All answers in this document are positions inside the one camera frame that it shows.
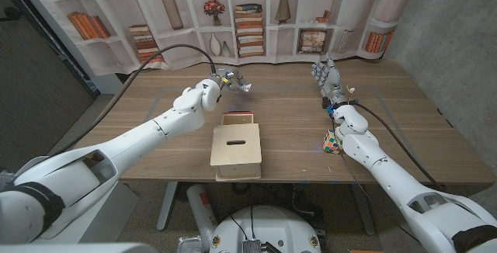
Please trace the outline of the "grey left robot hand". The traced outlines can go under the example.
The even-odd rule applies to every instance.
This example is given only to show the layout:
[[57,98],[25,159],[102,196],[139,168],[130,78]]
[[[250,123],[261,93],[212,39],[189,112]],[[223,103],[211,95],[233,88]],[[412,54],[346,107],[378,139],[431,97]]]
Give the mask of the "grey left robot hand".
[[243,78],[242,73],[236,67],[220,66],[210,79],[219,84],[220,88],[227,88],[232,92],[249,92],[252,87]]

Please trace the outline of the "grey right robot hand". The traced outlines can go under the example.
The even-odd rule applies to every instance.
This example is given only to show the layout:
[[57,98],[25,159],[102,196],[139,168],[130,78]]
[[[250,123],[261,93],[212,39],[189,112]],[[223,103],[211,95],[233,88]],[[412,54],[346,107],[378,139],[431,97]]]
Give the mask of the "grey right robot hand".
[[325,62],[317,61],[312,64],[311,75],[320,87],[323,109],[346,102],[346,96],[341,87],[339,70],[329,53],[326,54]]

